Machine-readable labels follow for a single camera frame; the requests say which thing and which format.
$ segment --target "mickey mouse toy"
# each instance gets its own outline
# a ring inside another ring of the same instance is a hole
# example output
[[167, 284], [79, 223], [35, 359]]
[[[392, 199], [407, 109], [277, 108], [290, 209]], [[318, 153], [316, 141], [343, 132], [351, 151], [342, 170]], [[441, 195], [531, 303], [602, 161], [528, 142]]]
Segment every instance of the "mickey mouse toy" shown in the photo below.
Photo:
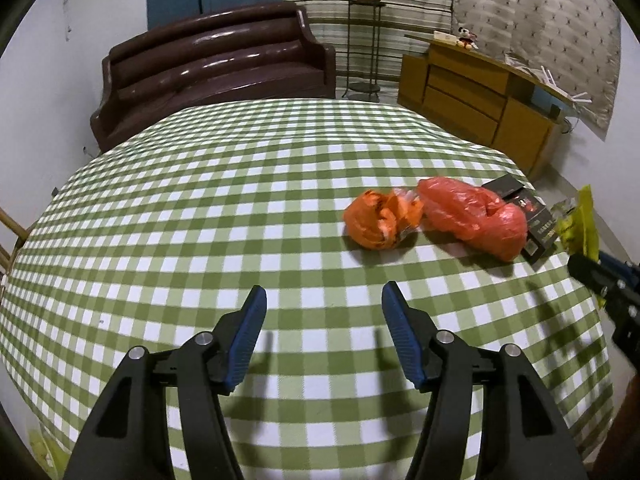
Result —
[[458, 29], [458, 42], [456, 43], [456, 45], [461, 46], [462, 48], [466, 48], [467, 50], [471, 50], [473, 48], [477, 50], [477, 39], [478, 35], [472, 33], [468, 28], [460, 27]]

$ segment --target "silver bolt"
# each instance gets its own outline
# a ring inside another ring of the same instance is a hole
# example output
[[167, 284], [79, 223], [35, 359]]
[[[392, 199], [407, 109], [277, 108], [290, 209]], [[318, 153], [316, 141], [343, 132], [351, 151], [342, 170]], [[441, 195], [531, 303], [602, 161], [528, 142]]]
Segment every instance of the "silver bolt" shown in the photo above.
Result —
[[129, 350], [130, 359], [140, 359], [145, 354], [145, 349], [142, 346], [134, 346]]
[[511, 357], [518, 357], [522, 353], [520, 347], [514, 344], [508, 344], [507, 346], [505, 346], [504, 351]]
[[449, 343], [453, 343], [453, 334], [449, 332], [449, 330], [440, 330], [436, 334], [436, 339], [441, 343], [448, 345]]
[[213, 341], [213, 334], [211, 332], [200, 332], [196, 336], [196, 343], [199, 345], [208, 345]]

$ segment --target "sofa backrest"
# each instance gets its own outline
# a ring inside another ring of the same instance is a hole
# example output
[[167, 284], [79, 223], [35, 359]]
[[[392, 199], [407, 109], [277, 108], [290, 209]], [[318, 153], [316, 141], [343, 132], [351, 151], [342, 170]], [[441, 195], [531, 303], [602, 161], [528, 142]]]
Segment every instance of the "sofa backrest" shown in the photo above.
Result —
[[303, 60], [297, 9], [261, 4], [154, 28], [111, 49], [111, 91], [135, 105], [223, 73]]

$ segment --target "wall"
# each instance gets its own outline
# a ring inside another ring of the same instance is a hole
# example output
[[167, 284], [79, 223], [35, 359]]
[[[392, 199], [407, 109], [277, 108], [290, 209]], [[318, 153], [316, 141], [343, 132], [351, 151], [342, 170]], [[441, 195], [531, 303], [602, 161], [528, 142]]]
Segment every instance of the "wall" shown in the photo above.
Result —
[[595, 208], [626, 252], [640, 261], [640, 43], [622, 19], [620, 81], [606, 136], [583, 122], [562, 136], [552, 159], [577, 189], [591, 184]]
[[[146, 30], [146, 0], [37, 0], [0, 58], [0, 205], [23, 226], [97, 153], [100, 62]], [[0, 226], [0, 244], [15, 237]]]

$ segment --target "brown leather sofa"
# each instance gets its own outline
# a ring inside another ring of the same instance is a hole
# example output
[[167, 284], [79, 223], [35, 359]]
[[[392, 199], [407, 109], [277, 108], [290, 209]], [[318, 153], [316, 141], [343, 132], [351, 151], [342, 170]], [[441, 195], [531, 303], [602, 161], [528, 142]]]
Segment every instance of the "brown leather sofa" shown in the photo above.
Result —
[[335, 50], [318, 43], [305, 7], [238, 7], [153, 28], [102, 61], [91, 116], [103, 152], [184, 108], [247, 99], [335, 98]]

